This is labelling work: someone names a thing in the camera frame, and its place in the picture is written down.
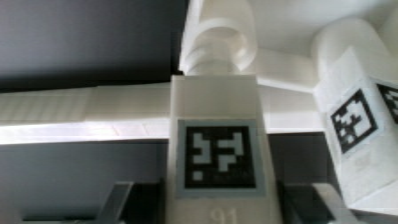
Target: white plastic part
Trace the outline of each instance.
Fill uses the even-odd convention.
[[[389,15],[379,32],[391,54],[398,57],[398,7]]]
[[[169,138],[169,83],[7,93],[0,105],[0,144]]]
[[[327,45],[323,45],[325,51],[320,50],[320,53],[327,54],[323,58],[318,58],[318,61],[322,62],[323,60],[325,63],[322,62],[323,70],[320,72],[323,74],[320,74],[322,81],[315,88],[315,98],[327,126],[327,143],[345,203],[352,209],[398,215],[398,201],[393,200],[396,197],[393,192],[398,189],[398,129],[377,87],[377,83],[387,86],[396,85],[398,66],[396,59],[386,52],[373,31],[370,32],[368,28],[359,24],[363,24],[359,21],[350,21],[345,24],[345,34],[341,33],[341,29],[332,30],[327,28],[331,36],[323,34],[322,38],[323,40],[331,40],[331,43],[338,43],[338,45],[336,50],[327,51]],[[350,37],[345,40],[347,42],[339,42],[341,37],[338,35]],[[377,126],[371,126],[375,127],[373,131],[370,131],[361,140],[355,140],[355,145],[343,153],[343,140],[338,136],[345,136],[343,132],[347,129],[341,129],[336,133],[338,126],[332,121],[332,115],[338,113],[338,109],[345,107],[345,103],[354,102],[348,100],[359,90],[364,94]],[[354,127],[354,132],[361,136],[361,130],[370,130],[366,126],[370,116],[361,114],[359,106],[355,106],[357,110],[350,111],[348,105],[352,103],[347,104],[345,114],[352,113],[354,117],[361,117],[361,122]]]
[[[263,127],[254,76],[172,77],[171,142],[167,167],[167,224],[281,223],[276,177]],[[178,120],[256,120],[261,149],[265,196],[178,198]]]
[[[348,47],[389,56],[389,51],[375,29],[361,19],[345,19],[338,21],[323,28],[316,35],[311,56],[316,62],[320,79],[323,79],[332,63],[341,57]]]
[[[252,70],[260,85],[313,93],[320,79],[311,58],[260,48]]]
[[[313,187],[316,189],[318,195],[323,199],[329,211],[336,219],[331,224],[361,224],[363,222],[357,221],[357,218],[345,205],[343,199],[331,184],[315,183]]]
[[[203,64],[203,60],[208,61],[213,57],[212,41],[222,41],[222,45],[228,46],[224,60],[244,72],[258,51],[254,18],[247,0],[190,1],[180,60],[180,69],[187,75],[190,75],[192,68]],[[197,51],[210,53],[208,59],[197,57]]]
[[[313,94],[260,86],[260,96],[268,134],[325,131]]]

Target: dark wall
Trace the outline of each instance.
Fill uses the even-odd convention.
[[[185,0],[0,2],[0,91],[165,82]]]

